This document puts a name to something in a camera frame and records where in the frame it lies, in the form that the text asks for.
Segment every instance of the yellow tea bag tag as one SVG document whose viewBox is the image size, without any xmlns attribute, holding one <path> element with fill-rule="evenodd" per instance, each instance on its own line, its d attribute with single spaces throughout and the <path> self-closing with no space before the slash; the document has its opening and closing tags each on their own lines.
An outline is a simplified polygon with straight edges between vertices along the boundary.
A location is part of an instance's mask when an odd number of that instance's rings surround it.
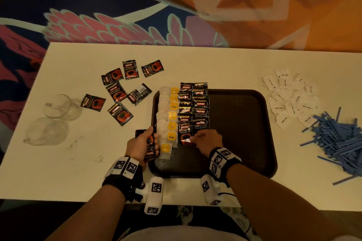
<svg viewBox="0 0 362 241">
<path fill-rule="evenodd" d="M 167 133 L 167 139 L 168 140 L 176 140 L 176 133 L 174 132 L 174 131 L 169 131 L 168 133 Z"/>
<path fill-rule="evenodd" d="M 170 152 L 170 144 L 168 143 L 163 143 L 161 145 L 161 152 Z"/>
<path fill-rule="evenodd" d="M 169 119 L 169 120 L 176 120 L 176 119 L 177 119 L 177 112 L 175 112 L 175 111 L 169 111 L 169 112 L 168 112 L 168 119 Z"/>
<path fill-rule="evenodd" d="M 172 101 L 170 102 L 170 110 L 178 110 L 179 109 L 179 102 Z"/>
<path fill-rule="evenodd" d="M 177 124 L 176 124 L 176 122 L 170 121 L 170 122 L 168 123 L 168 129 L 169 129 L 170 131 L 175 131 L 175 130 L 177 129 Z"/>
<path fill-rule="evenodd" d="M 178 101 L 177 95 L 170 95 L 170 101 Z"/>
<path fill-rule="evenodd" d="M 178 87 L 172 87 L 171 88 L 171 94 L 172 95 L 176 95 L 179 92 L 179 88 Z"/>
</svg>

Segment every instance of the hand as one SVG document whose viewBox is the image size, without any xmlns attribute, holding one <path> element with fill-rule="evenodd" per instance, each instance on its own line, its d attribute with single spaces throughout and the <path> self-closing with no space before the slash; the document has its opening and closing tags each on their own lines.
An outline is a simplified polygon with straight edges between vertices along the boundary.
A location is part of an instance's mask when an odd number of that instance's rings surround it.
<svg viewBox="0 0 362 241">
<path fill-rule="evenodd" d="M 223 148 L 223 137 L 216 130 L 199 130 L 190 140 L 196 144 L 200 152 L 207 158 L 210 152 L 217 147 Z"/>
<path fill-rule="evenodd" d="M 132 138 L 127 142 L 126 154 L 129 157 L 139 161 L 139 164 L 143 167 L 143 171 L 146 169 L 146 162 L 144 157 L 147 151 L 147 138 L 151 136 L 153 133 L 153 127 L 149 127 L 144 131 L 143 134 L 140 134 L 137 138 Z M 156 148 L 156 156 L 159 155 L 160 151 L 158 150 L 157 145 L 157 134 L 155 136 L 155 148 Z"/>
</svg>

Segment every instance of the barcode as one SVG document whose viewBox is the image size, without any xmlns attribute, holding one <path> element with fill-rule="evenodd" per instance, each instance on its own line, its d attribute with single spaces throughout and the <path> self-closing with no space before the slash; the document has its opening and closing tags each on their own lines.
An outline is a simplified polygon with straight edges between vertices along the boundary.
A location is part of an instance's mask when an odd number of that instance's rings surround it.
<svg viewBox="0 0 362 241">
<path fill-rule="evenodd" d="M 139 87 L 137 88 L 137 90 L 138 90 L 139 93 L 142 94 L 142 93 L 146 90 L 146 88 L 145 88 L 143 85 L 141 85 L 141 86 L 139 86 Z"/>
</svg>

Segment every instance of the clear glass cup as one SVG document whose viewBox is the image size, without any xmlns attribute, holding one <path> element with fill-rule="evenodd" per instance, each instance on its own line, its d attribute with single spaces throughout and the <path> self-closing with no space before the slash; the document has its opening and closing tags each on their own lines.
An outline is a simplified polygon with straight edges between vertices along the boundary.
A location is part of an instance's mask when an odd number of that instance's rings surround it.
<svg viewBox="0 0 362 241">
<path fill-rule="evenodd" d="M 81 106 L 67 95 L 54 95 L 44 104 L 44 114 L 49 118 L 75 120 L 81 112 Z"/>
<path fill-rule="evenodd" d="M 42 117 L 29 125 L 23 142 L 33 146 L 57 145 L 63 142 L 67 135 L 66 121 Z"/>
</svg>

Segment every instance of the right hand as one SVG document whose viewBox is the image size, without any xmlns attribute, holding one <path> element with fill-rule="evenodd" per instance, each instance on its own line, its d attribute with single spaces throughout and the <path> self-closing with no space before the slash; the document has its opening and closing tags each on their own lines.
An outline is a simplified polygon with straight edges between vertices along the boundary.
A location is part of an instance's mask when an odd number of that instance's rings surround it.
<svg viewBox="0 0 362 241">
<path fill-rule="evenodd" d="M 195 136 L 190 137 L 190 140 L 207 158 L 214 148 L 223 148 L 223 137 L 213 129 L 199 130 Z"/>
</svg>

